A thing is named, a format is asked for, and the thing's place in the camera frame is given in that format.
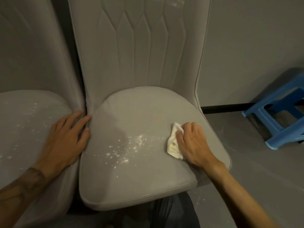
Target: gray chair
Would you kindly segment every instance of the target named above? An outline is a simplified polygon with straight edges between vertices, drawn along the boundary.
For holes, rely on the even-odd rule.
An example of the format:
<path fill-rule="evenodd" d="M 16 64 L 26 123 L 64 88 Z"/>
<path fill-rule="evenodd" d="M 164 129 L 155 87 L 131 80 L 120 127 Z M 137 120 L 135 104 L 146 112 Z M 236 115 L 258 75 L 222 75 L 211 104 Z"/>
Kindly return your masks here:
<path fill-rule="evenodd" d="M 0 0 L 0 188 L 35 163 L 50 126 L 84 98 L 50 0 Z M 16 227 L 68 210 L 78 161 L 26 210 Z"/>
<path fill-rule="evenodd" d="M 88 207 L 127 207 L 205 180 L 203 171 L 165 152 L 174 122 L 198 122 L 230 167 L 196 95 L 209 3 L 69 0 L 92 114 L 79 176 Z"/>

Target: gray floor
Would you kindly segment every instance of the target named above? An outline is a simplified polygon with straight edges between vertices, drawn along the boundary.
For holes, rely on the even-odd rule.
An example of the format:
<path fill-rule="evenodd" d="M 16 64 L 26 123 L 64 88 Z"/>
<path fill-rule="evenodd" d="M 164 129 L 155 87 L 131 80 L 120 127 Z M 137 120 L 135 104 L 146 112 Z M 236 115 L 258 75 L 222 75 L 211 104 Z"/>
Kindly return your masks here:
<path fill-rule="evenodd" d="M 304 144 L 279 150 L 264 144 L 268 133 L 240 112 L 206 115 L 232 159 L 231 174 L 283 227 L 304 227 Z M 212 184 L 189 191 L 201 227 L 236 227 Z M 67 215 L 39 227 L 96 227 L 101 215 Z"/>

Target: black baseboard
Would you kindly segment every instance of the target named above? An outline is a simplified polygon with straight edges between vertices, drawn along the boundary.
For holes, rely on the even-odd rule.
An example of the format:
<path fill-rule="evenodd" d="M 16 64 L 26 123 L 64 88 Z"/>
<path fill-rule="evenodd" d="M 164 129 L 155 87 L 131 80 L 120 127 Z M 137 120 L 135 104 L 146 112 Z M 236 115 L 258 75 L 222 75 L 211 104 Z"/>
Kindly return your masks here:
<path fill-rule="evenodd" d="M 201 107 L 204 114 L 226 113 L 234 111 L 243 111 L 252 107 L 255 103 L 231 104 L 231 105 L 215 105 Z M 304 105 L 304 99 L 298 101 L 295 105 Z M 272 104 L 266 105 L 265 108 L 271 107 Z"/>

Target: tattoo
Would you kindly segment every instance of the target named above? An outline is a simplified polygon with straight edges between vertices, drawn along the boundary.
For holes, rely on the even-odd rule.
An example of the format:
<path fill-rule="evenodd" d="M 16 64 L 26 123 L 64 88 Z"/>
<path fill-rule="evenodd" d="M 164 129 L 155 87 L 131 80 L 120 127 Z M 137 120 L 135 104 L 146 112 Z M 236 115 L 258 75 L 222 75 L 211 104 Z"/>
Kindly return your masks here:
<path fill-rule="evenodd" d="M 13 227 L 47 184 L 40 170 L 29 168 L 17 180 L 0 190 L 0 227 Z"/>

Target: seat cushion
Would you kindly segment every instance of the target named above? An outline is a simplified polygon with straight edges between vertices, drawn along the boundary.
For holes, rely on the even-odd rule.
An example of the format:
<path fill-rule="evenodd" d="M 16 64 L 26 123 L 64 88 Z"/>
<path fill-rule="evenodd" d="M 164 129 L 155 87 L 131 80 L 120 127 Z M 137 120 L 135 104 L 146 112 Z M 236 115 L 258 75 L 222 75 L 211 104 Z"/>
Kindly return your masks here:
<path fill-rule="evenodd" d="M 116 92 L 93 113 L 91 138 L 81 157 L 79 190 L 84 203 L 110 210 L 196 187 L 202 170 L 166 153 L 174 122 L 197 122 L 215 156 L 230 158 L 203 114 L 185 98 L 160 87 Z"/>
<path fill-rule="evenodd" d="M 38 90 L 0 93 L 0 106 L 0 188 L 3 188 L 36 162 L 51 125 L 71 110 L 59 95 Z M 77 163 L 66 168 L 30 205 L 16 227 L 65 214 L 77 183 L 77 168 Z"/>

